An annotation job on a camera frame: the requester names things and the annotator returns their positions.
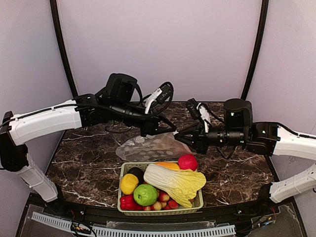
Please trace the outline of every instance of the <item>plastic bag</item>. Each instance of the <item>plastic bag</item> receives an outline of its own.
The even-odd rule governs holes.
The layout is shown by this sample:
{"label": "plastic bag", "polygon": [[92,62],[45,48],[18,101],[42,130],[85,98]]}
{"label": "plastic bag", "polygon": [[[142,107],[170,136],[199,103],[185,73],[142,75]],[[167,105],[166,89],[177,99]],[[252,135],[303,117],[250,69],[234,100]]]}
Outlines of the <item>plastic bag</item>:
{"label": "plastic bag", "polygon": [[192,152],[187,145],[175,140],[170,132],[129,139],[116,149],[116,154],[129,162],[151,162],[158,159],[178,159]]}

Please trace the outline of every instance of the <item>green plastic basket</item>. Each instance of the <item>green plastic basket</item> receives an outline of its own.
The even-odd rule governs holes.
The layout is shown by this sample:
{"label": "green plastic basket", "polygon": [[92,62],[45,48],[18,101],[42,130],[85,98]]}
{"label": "green plastic basket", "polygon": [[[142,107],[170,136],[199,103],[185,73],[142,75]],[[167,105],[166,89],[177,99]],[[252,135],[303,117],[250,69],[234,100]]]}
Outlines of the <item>green plastic basket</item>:
{"label": "green plastic basket", "polygon": [[197,210],[203,207],[203,197],[202,191],[197,192],[197,196],[192,203],[192,208],[184,208],[179,206],[178,209],[174,210],[161,210],[161,211],[126,211],[120,208],[120,198],[123,196],[123,193],[120,189],[120,183],[125,174],[129,171],[130,168],[137,167],[145,171],[149,164],[154,164],[156,162],[128,162],[122,165],[119,177],[119,188],[118,188],[118,210],[124,213],[126,216],[168,216],[168,215],[181,215],[181,214],[190,214],[195,213]]}

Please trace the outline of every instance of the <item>brown marble surface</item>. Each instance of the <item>brown marble surface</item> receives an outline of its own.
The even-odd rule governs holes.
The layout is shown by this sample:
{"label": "brown marble surface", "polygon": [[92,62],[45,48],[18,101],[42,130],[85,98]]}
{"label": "brown marble surface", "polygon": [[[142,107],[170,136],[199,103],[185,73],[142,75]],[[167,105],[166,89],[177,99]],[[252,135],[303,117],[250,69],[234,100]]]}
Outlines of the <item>brown marble surface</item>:
{"label": "brown marble surface", "polygon": [[[223,116],[222,103],[208,104],[217,116]],[[164,114],[178,130],[194,123],[183,102],[171,103]],[[97,125],[66,132],[47,173],[60,185],[66,200],[116,208],[120,168],[125,161],[115,151],[128,139],[138,136],[139,129],[113,134],[106,132],[105,127]],[[111,129],[124,128],[115,125]],[[222,158],[214,147],[206,155],[196,157],[199,171],[207,179],[202,189],[204,206],[255,200],[260,187],[273,181],[265,158],[241,149],[230,160]]]}

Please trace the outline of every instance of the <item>red apple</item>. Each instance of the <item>red apple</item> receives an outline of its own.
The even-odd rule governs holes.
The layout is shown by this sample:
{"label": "red apple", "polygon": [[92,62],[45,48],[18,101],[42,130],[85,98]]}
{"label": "red apple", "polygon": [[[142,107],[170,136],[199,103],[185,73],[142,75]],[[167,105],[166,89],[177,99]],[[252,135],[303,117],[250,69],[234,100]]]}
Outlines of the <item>red apple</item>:
{"label": "red apple", "polygon": [[143,211],[151,211],[151,206],[143,206]]}
{"label": "red apple", "polygon": [[179,207],[179,204],[175,200],[171,200],[168,202],[168,206],[171,209],[177,209]]}
{"label": "red apple", "polygon": [[161,202],[167,202],[167,201],[169,201],[169,199],[170,199],[170,196],[166,193],[166,192],[164,192],[164,191],[160,191],[160,194],[159,194],[159,201],[161,201]]}
{"label": "red apple", "polygon": [[171,210],[170,206],[166,206],[164,210]]}
{"label": "red apple", "polygon": [[160,202],[161,203],[161,208],[164,209],[167,206],[166,202]]}
{"label": "red apple", "polygon": [[181,156],[178,159],[178,164],[179,164],[180,169],[184,169],[184,170],[190,169],[190,170],[196,171],[196,169],[198,168],[197,159],[193,155]]}
{"label": "red apple", "polygon": [[151,205],[152,211],[160,211],[161,210],[161,203],[156,201],[153,205]]}

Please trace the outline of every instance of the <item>avocado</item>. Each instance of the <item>avocado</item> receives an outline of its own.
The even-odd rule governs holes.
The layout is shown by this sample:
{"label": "avocado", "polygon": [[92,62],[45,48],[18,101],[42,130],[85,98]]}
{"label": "avocado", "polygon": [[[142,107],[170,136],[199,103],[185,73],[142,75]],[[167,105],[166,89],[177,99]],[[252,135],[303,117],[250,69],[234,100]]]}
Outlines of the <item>avocado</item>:
{"label": "avocado", "polygon": [[144,183],[144,171],[140,168],[133,167],[128,172],[128,174],[133,174],[138,178],[138,185],[141,185]]}

